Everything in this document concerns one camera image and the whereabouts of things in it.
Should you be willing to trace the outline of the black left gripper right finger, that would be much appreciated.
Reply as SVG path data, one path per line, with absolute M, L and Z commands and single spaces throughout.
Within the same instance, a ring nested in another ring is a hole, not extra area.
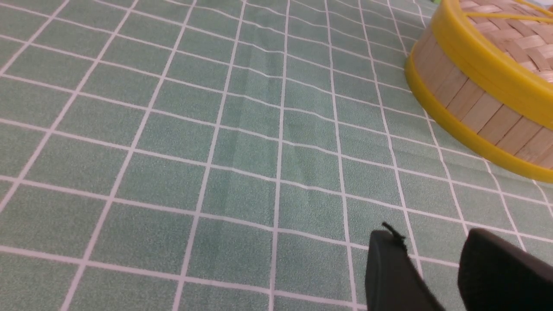
M 461 252 L 458 288 L 468 311 L 550 311 L 553 268 L 482 228 Z

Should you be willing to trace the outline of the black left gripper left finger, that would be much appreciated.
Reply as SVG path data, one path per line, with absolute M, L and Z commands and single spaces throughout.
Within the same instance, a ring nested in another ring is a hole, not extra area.
M 411 262 L 405 236 L 391 225 L 371 232 L 365 273 L 370 311 L 444 311 Z

